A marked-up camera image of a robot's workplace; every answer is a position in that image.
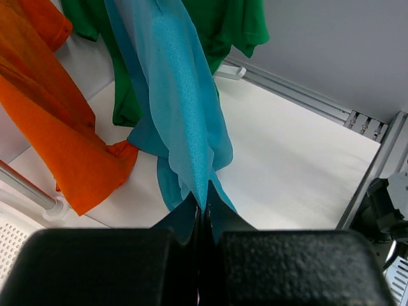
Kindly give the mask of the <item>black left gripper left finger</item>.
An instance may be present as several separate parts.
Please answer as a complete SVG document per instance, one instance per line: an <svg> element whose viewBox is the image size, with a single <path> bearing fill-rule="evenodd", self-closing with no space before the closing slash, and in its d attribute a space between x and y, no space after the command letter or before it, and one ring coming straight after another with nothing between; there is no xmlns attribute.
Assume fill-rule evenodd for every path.
<svg viewBox="0 0 408 306"><path fill-rule="evenodd" d="M44 229L31 235L2 305L196 305L198 204L188 196L149 229Z"/></svg>

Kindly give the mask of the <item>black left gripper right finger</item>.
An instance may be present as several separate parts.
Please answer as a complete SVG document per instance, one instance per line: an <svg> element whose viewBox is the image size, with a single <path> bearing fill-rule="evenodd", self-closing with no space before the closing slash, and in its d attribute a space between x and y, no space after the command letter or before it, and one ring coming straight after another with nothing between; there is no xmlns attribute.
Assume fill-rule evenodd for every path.
<svg viewBox="0 0 408 306"><path fill-rule="evenodd" d="M348 230L257 230L209 183L201 305L394 305L371 245Z"/></svg>

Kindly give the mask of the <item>teal blue t shirt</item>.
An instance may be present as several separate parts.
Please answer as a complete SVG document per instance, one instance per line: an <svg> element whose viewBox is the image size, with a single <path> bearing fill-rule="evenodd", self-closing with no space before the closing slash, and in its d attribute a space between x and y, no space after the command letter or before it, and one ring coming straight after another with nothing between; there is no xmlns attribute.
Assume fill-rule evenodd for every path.
<svg viewBox="0 0 408 306"><path fill-rule="evenodd" d="M166 206L189 194L205 208L208 187L229 202L217 171L233 147L196 28L181 1L107 1L111 27L142 108L128 141L157 157Z"/></svg>

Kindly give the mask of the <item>orange t shirt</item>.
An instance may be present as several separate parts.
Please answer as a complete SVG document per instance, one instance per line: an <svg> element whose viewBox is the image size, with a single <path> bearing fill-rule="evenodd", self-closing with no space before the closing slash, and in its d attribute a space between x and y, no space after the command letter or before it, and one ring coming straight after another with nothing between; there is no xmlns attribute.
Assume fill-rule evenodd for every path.
<svg viewBox="0 0 408 306"><path fill-rule="evenodd" d="M96 134L94 112L55 56L72 30L50 1L1 2L1 104L83 215L125 183L138 149Z"/></svg>

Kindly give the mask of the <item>green t shirt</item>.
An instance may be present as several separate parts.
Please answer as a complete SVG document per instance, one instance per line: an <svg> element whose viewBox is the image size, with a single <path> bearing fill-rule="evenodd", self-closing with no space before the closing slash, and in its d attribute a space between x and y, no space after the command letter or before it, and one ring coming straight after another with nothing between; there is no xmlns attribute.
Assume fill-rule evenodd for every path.
<svg viewBox="0 0 408 306"><path fill-rule="evenodd" d="M269 40L262 1L184 1L197 30L211 72L215 73L232 47L246 57ZM135 127L142 118L128 69L117 45L104 1L62 1L63 13L79 37L102 38L110 54L115 79L112 122Z"/></svg>

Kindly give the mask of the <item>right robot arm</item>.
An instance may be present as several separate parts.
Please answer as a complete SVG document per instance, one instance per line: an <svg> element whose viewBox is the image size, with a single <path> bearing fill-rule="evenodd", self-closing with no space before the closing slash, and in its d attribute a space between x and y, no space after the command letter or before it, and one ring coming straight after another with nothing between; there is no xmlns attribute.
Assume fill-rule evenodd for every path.
<svg viewBox="0 0 408 306"><path fill-rule="evenodd" d="M407 250L407 172L375 178L369 185L351 228L373 245L395 244L391 256L377 253L383 270Z"/></svg>

